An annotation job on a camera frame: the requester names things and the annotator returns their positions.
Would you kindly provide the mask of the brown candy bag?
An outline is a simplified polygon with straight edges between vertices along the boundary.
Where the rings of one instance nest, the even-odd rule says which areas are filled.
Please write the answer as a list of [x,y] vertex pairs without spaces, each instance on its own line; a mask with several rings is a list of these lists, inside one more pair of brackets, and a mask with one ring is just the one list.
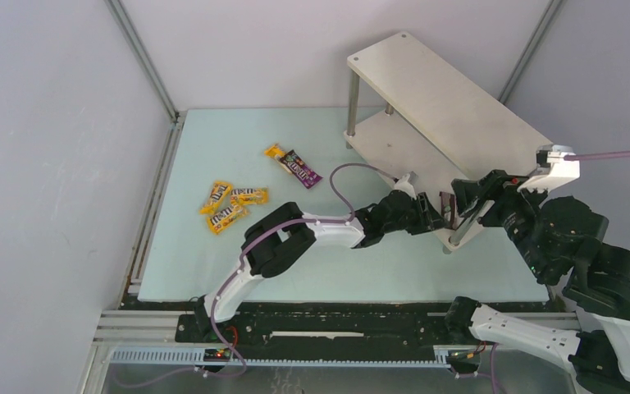
[[441,216],[445,220],[445,227],[454,231],[459,225],[455,195],[441,191],[439,196],[441,198]]

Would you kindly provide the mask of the purple candy bag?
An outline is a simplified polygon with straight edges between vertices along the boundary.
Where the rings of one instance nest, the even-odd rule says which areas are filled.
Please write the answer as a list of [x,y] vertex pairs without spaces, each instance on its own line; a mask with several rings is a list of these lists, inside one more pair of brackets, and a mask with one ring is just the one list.
[[279,159],[279,162],[283,164],[306,189],[313,188],[322,180],[322,177],[316,173],[293,149],[283,155]]

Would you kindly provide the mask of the yellow candy bar wrapper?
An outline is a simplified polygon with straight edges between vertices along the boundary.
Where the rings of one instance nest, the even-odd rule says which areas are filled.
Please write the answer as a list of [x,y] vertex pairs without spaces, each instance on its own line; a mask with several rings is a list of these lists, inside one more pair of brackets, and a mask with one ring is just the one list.
[[264,154],[279,164],[282,164],[286,151],[279,144],[273,144],[264,151]]

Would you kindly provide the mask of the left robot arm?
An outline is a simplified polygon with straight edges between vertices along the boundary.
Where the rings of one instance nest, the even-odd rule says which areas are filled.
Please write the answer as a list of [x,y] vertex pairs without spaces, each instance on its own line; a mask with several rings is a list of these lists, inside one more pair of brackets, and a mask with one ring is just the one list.
[[447,223],[424,192],[412,197],[393,190],[380,202],[341,217],[305,213],[295,202],[283,204],[245,232],[240,255],[227,279],[199,297],[194,308],[199,331],[207,335],[231,320],[263,280],[287,271],[313,246],[363,249],[392,232],[416,236],[440,230]]

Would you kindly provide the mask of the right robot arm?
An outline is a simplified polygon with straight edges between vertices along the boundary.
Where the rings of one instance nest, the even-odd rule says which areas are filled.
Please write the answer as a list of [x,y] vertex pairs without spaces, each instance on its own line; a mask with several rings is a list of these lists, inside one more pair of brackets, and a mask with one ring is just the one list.
[[592,393],[630,393],[630,250],[604,241],[608,219],[572,196],[529,190],[527,178],[494,170],[456,179],[460,216],[502,228],[539,284],[567,278],[563,296],[599,322],[592,332],[546,328],[465,296],[445,316],[448,331],[510,346],[567,371]]

